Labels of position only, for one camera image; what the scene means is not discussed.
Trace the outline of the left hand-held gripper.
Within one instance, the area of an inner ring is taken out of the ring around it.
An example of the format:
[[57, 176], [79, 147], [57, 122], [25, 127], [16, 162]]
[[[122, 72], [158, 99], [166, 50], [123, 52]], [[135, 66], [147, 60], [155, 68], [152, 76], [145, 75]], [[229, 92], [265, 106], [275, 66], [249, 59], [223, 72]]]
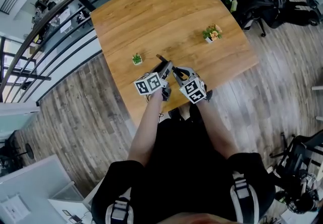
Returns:
[[163, 101], [168, 101], [171, 95], [171, 88], [167, 78], [174, 69], [172, 61], [162, 61], [150, 72], [145, 73], [134, 81], [138, 93], [148, 96], [161, 89]]

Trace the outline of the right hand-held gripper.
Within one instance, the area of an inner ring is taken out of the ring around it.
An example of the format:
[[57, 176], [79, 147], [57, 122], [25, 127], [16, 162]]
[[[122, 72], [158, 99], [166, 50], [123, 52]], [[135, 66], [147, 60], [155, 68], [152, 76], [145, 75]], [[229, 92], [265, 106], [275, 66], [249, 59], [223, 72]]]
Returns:
[[172, 67], [172, 70], [180, 87], [179, 90], [192, 104], [206, 99], [205, 83], [192, 68]]

